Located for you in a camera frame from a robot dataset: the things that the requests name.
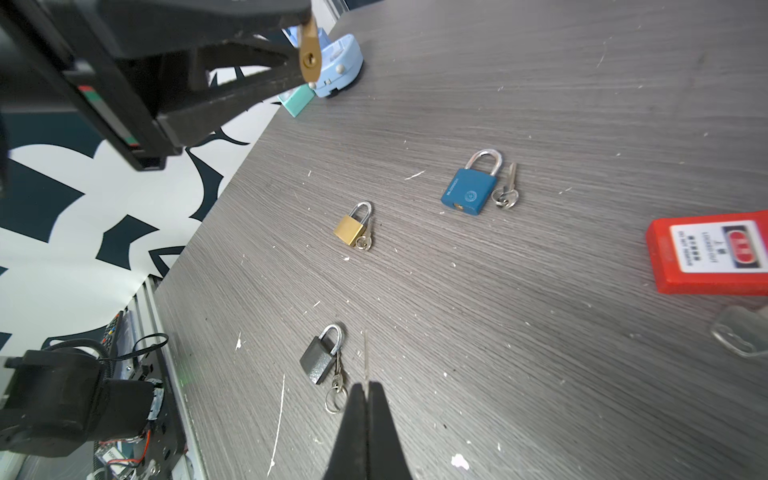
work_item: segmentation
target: blue padlock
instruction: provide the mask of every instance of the blue padlock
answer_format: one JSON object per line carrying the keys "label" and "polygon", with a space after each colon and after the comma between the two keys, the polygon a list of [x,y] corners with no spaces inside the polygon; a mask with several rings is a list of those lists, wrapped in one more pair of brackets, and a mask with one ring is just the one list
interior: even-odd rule
{"label": "blue padlock", "polygon": [[[484,174],[481,171],[470,170],[475,160],[484,155],[490,155],[496,159],[496,164],[493,166],[490,175]],[[480,150],[472,155],[466,167],[456,172],[456,176],[453,177],[448,190],[442,195],[441,202],[447,207],[461,210],[466,214],[480,214],[480,210],[485,205],[491,190],[496,185],[496,174],[501,167],[502,154],[490,148],[488,150]]]}

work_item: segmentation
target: white label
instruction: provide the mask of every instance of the white label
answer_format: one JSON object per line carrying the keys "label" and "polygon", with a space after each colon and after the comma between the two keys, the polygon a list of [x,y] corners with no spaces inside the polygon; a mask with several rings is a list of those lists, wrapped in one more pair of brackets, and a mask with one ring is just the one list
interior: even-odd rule
{"label": "white label", "polygon": [[[115,447],[112,447],[111,449],[104,452],[101,457],[104,459],[104,462],[109,462],[110,460],[125,460],[123,454],[120,453],[120,451]],[[119,463],[111,463],[109,464],[109,467],[116,475],[120,475],[123,470],[127,468],[126,466],[120,465]]]}
{"label": "white label", "polygon": [[752,220],[670,227],[685,273],[765,273],[768,253]]}

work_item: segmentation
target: teal plastic box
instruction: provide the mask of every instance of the teal plastic box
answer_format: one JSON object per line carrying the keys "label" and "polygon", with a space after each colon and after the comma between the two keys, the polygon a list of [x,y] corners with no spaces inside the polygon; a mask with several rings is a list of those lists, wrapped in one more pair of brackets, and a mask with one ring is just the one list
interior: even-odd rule
{"label": "teal plastic box", "polygon": [[277,95],[280,99],[280,103],[288,110],[294,118],[304,109],[304,107],[315,96],[315,92],[304,84],[300,87],[296,87],[293,90],[284,91]]}

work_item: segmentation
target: black cable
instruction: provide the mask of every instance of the black cable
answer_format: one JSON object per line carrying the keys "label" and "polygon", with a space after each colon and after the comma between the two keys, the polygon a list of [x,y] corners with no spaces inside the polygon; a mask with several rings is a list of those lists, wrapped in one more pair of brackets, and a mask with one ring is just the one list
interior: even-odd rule
{"label": "black cable", "polygon": [[[165,340],[163,342],[160,342],[160,343],[155,343],[154,345],[149,345],[147,348],[144,348],[144,349],[141,349],[141,350],[136,350],[136,345],[138,345],[141,340],[150,339],[150,338],[153,338],[153,337],[156,337],[156,336],[162,337]],[[150,333],[149,335],[142,336],[140,339],[136,340],[136,343],[134,343],[134,348],[131,349],[131,353],[126,353],[125,355],[120,355],[118,357],[115,357],[115,358],[109,359],[109,360],[114,360],[115,362],[121,362],[123,360],[135,359],[137,357],[140,357],[140,356],[144,355],[145,353],[154,352],[155,350],[164,347],[166,343],[168,343],[168,335],[167,334],[165,334],[165,333]]]}
{"label": "black cable", "polygon": [[66,347],[71,347],[71,346],[86,346],[88,348],[92,348],[92,349],[96,350],[99,353],[99,360],[104,360],[104,361],[108,361],[108,362],[122,362],[123,360],[135,359],[135,358],[137,358],[139,356],[144,355],[145,353],[154,352],[155,350],[164,347],[165,344],[168,343],[168,335],[166,335],[165,333],[151,333],[150,335],[146,335],[146,336],[141,337],[134,344],[134,348],[136,348],[136,345],[138,345],[138,343],[141,340],[150,339],[150,338],[153,338],[153,337],[156,337],[156,336],[162,337],[165,340],[163,342],[155,343],[154,345],[150,345],[147,348],[143,348],[141,350],[136,350],[135,352],[126,353],[125,355],[120,355],[120,356],[115,356],[115,357],[109,357],[108,354],[107,354],[107,349],[105,349],[104,346],[101,345],[96,340],[91,340],[91,339],[65,340],[64,342],[57,343],[56,345],[48,346],[48,347],[45,348],[45,350],[58,350],[58,349],[63,349],[63,348],[66,348]]}
{"label": "black cable", "polygon": [[91,340],[91,339],[65,340],[64,342],[57,343],[56,345],[49,345],[45,347],[44,351],[64,349],[64,348],[73,347],[73,346],[86,346],[90,349],[96,350],[96,352],[98,352],[98,356],[100,360],[109,359],[108,358],[109,353],[107,353],[107,349],[96,340]]}

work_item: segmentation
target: brass padlock held by gripper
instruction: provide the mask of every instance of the brass padlock held by gripper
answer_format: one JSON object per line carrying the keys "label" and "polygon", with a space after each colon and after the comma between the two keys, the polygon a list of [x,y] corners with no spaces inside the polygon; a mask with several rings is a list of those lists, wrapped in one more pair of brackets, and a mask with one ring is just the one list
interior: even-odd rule
{"label": "brass padlock held by gripper", "polygon": [[[355,220],[353,215],[361,207],[367,207],[368,212],[360,220]],[[339,226],[333,231],[338,238],[350,247],[355,246],[355,242],[358,238],[366,234],[368,228],[368,220],[373,212],[373,207],[370,202],[360,202],[339,222]]]}

